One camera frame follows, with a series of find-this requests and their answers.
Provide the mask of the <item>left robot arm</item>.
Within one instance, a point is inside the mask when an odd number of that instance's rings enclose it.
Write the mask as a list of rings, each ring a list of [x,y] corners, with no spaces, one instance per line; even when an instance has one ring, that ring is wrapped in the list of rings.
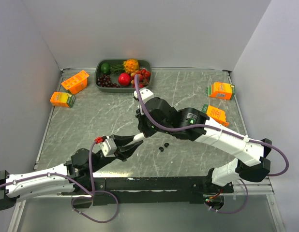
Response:
[[[92,149],[80,148],[70,160],[49,169],[26,174],[0,171],[0,211],[12,208],[17,202],[52,193],[91,194],[97,188],[94,172],[115,160],[126,161],[144,138],[142,133],[102,136],[92,144],[100,146],[96,153]]]

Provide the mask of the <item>white earbud charging case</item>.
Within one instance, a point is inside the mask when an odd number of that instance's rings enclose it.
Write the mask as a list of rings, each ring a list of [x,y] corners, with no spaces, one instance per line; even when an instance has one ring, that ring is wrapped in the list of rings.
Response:
[[[145,139],[144,133],[139,133],[139,134],[134,136],[133,141],[134,142],[139,142],[139,141],[143,141],[144,139]]]

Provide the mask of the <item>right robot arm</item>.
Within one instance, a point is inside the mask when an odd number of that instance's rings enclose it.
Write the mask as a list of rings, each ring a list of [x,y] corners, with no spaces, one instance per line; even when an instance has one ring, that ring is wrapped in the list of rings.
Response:
[[[158,97],[146,98],[144,104],[149,115],[161,125],[159,128],[153,124],[144,109],[139,108],[136,111],[138,129],[145,137],[161,132],[180,140],[211,145],[234,157],[228,164],[209,170],[206,187],[210,192],[218,192],[223,186],[240,178],[261,182],[269,174],[270,160],[266,156],[271,149],[265,148],[261,141],[250,142],[248,137],[191,107],[176,110]]]

